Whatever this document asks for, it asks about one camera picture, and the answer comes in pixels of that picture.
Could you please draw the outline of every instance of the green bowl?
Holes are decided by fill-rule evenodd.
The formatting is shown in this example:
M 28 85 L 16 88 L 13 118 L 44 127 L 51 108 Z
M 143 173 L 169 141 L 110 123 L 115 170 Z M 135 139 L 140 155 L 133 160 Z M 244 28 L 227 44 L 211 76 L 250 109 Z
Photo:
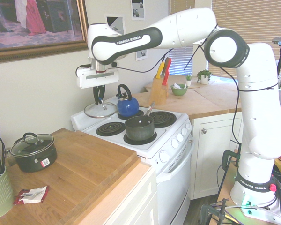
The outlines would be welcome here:
M 178 85 L 180 86 L 180 88 L 183 88 L 185 86 L 185 84 L 178 84 Z M 177 88 L 174 88 L 174 85 L 171 85 L 170 88 L 172 89 L 172 92 L 174 95 L 182 96 L 186 93 L 188 86 L 186 86 L 186 88 L 183 88 L 183 89 L 177 89 Z

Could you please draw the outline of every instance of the painting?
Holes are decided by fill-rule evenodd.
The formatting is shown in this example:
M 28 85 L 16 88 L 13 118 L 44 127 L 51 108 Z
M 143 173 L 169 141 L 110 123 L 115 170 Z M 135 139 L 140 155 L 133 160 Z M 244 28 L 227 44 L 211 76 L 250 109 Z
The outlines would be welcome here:
M 85 50 L 84 0 L 0 0 L 0 62 Z
M 144 0 L 130 0 L 130 1 L 131 1 L 132 20 L 145 20 Z
M 105 22 L 108 26 L 121 35 L 126 34 L 124 21 L 124 15 L 105 14 Z
M 142 51 L 138 51 L 135 53 L 135 60 L 139 61 L 139 60 L 143 60 L 145 58 L 148 57 L 148 51 L 146 50 L 142 50 Z

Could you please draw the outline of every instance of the red knife handle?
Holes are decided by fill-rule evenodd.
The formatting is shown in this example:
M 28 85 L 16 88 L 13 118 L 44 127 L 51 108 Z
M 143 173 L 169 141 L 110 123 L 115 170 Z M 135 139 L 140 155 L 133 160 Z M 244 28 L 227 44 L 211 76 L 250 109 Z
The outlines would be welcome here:
M 170 68 L 170 64 L 172 63 L 172 58 L 169 58 L 167 67 L 165 69 L 165 74 L 164 74 L 164 79 L 163 79 L 163 85 L 167 85 L 168 82 L 168 77 L 169 77 L 169 68 Z

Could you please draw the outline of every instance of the window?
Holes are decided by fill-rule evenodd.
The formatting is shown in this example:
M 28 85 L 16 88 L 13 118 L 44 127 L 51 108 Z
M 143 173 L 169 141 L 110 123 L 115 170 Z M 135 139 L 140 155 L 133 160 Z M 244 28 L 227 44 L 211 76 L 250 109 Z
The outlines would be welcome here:
M 276 60 L 280 47 L 272 43 L 281 37 L 281 0 L 213 0 L 212 10 L 221 27 L 235 30 L 246 43 L 269 44 Z M 229 77 L 218 67 L 209 64 L 214 75 Z M 235 69 L 227 69 L 236 78 Z
M 170 0 L 170 14 L 177 13 L 189 8 L 194 8 L 194 0 Z M 192 73 L 192 61 L 186 67 L 192 57 L 192 45 L 187 47 L 175 48 L 169 53 L 172 63 L 169 68 L 171 75 L 187 75 Z

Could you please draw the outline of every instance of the stove knob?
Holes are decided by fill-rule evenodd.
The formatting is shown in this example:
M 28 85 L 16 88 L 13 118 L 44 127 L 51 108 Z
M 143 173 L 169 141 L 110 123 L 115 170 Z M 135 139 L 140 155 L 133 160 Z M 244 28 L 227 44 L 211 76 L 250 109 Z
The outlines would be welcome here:
M 191 128 L 191 125 L 188 123 L 186 124 L 185 128 L 189 130 Z
M 183 136 L 182 136 L 182 134 L 177 134 L 177 140 L 179 141 L 179 142 L 182 142 L 183 141 Z
M 182 128 L 181 133 L 183 136 L 185 136 L 187 134 L 187 129 L 186 128 Z
M 173 148 L 177 148 L 179 146 L 179 143 L 176 139 L 173 139 L 171 144 Z
M 166 151 L 161 151 L 159 153 L 159 158 L 161 162 L 166 163 L 170 159 L 170 156 L 167 154 Z

